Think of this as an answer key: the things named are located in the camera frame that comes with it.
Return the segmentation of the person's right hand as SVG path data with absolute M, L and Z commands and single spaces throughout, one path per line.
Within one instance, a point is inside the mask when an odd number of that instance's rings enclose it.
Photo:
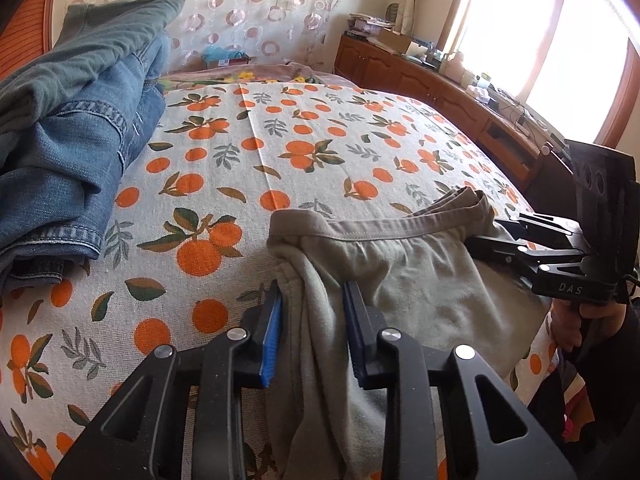
M 626 306 L 613 300 L 604 306 L 597 306 L 553 299 L 550 314 L 550 330 L 555 343 L 561 349 L 571 352 L 582 346 L 585 339 L 582 326 L 587 321 L 590 322 L 588 333 L 592 342 L 614 336 L 626 318 Z

